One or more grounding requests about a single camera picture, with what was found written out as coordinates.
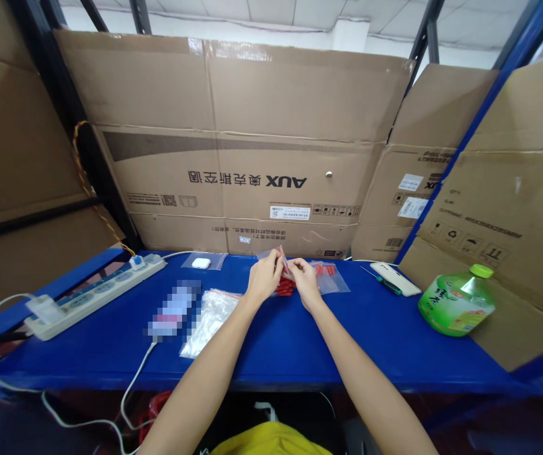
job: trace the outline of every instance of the ceiling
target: ceiling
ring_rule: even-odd
[[[369,18],[370,34],[412,39],[426,0],[146,0],[150,12],[295,25],[330,30],[339,16]],[[94,0],[99,8],[130,8],[129,0]],[[445,0],[440,42],[501,48],[528,0]],[[61,0],[79,6],[80,0]]]

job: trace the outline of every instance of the bottle label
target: bottle label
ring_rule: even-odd
[[[418,303],[430,324],[448,333],[465,334],[493,312],[492,305],[464,292],[465,286],[442,277],[434,280]]]

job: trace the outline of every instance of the yellow shirt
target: yellow shirt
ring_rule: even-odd
[[[280,422],[265,422],[220,443],[210,455],[332,455]]]

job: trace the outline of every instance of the forearm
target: forearm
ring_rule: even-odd
[[[259,306],[259,302],[247,297],[240,299],[170,395],[139,450],[140,455],[193,453],[223,401]]]
[[[383,454],[437,455],[408,403],[326,304],[315,305],[312,315],[351,400]]]

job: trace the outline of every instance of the white label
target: white label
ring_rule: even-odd
[[[311,207],[278,207],[271,206],[269,211],[270,218],[276,219],[309,219]]]
[[[398,216],[403,218],[413,218],[418,219],[423,213],[423,209],[427,205],[427,199],[419,198],[406,198],[404,207],[400,210]]]
[[[416,191],[418,186],[423,181],[423,176],[416,176],[413,174],[405,174],[402,179],[402,183],[398,187],[400,190]]]

